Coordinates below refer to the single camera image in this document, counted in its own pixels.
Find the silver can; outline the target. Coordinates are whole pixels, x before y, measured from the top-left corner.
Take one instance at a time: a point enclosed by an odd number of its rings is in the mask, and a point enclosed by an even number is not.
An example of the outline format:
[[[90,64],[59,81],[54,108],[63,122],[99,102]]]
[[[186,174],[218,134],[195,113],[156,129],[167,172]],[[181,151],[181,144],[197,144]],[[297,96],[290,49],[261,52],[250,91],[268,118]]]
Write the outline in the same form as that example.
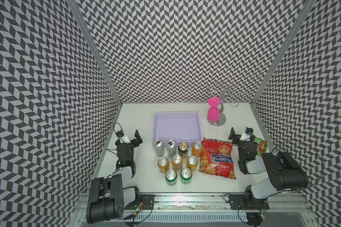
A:
[[[153,148],[156,156],[158,157],[164,156],[163,142],[160,139],[156,139],[153,141]]]
[[[169,140],[167,142],[167,153],[170,158],[177,154],[177,146],[174,140]]]

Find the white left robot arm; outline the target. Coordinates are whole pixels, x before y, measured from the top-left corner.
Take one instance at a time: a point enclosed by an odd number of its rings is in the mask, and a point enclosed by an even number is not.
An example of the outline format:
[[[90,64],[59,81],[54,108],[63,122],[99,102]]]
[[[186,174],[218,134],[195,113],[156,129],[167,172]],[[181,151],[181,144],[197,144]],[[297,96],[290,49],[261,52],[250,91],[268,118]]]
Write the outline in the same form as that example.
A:
[[[125,187],[124,183],[135,176],[134,148],[139,147],[143,140],[138,130],[132,140],[126,141],[127,136],[120,131],[116,132],[116,136],[116,170],[91,181],[86,210],[88,224],[120,218],[127,205],[140,200],[138,187]]]

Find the orange can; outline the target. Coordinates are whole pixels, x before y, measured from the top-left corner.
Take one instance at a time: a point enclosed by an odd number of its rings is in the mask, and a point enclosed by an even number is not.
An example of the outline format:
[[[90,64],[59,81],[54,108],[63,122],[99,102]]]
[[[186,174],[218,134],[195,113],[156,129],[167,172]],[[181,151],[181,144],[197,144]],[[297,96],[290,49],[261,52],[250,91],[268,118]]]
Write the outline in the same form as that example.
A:
[[[198,165],[198,158],[193,155],[188,156],[186,164],[187,168],[189,168],[192,172],[195,172]]]
[[[157,165],[159,168],[159,171],[163,174],[165,174],[169,170],[169,161],[165,157],[161,157],[157,161]]]
[[[195,157],[200,157],[203,151],[203,144],[202,142],[194,142],[193,146],[192,146],[192,155]]]
[[[183,166],[183,158],[181,155],[179,154],[175,154],[173,157],[172,157],[172,167],[174,170],[176,171],[179,171],[182,169],[182,166]]]

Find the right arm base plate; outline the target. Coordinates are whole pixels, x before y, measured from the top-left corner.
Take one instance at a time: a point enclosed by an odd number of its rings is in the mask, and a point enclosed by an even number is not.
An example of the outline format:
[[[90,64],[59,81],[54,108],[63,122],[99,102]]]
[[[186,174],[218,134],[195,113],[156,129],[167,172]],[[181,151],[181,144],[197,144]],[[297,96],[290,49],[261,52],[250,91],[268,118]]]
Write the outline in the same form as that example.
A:
[[[247,199],[241,194],[228,194],[225,196],[226,202],[231,206],[231,210],[269,210],[269,204],[267,199]]]

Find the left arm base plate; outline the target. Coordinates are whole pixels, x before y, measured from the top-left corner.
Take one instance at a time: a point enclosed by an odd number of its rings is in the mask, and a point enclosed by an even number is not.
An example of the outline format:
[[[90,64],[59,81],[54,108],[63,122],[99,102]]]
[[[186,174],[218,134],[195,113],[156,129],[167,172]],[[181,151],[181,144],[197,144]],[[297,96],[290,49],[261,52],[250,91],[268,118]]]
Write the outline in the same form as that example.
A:
[[[142,210],[150,211],[154,206],[154,198],[154,194],[140,194],[138,199],[135,199],[125,207],[125,211],[135,210],[141,202],[143,203]]]

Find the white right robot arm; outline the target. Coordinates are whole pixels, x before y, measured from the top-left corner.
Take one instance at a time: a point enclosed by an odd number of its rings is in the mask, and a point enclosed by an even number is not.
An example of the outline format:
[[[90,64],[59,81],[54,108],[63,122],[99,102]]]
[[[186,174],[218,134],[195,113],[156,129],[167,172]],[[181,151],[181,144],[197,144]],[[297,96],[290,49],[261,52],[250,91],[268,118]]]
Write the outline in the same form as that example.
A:
[[[228,139],[238,147],[238,165],[243,174],[268,174],[264,180],[245,188],[243,203],[247,208],[261,206],[269,197],[283,191],[309,186],[306,172],[288,152],[263,153],[261,158],[256,158],[258,144],[254,141],[253,128],[245,128],[242,134],[236,134],[231,128]]]

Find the dark green gold-top can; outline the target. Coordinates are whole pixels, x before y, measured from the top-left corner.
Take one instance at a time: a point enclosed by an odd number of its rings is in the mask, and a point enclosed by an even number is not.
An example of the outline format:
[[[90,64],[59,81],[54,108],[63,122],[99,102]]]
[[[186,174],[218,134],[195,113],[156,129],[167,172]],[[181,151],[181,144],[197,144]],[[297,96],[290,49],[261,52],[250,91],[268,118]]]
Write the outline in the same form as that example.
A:
[[[182,142],[178,146],[178,153],[184,159],[188,157],[188,145],[185,142]]]

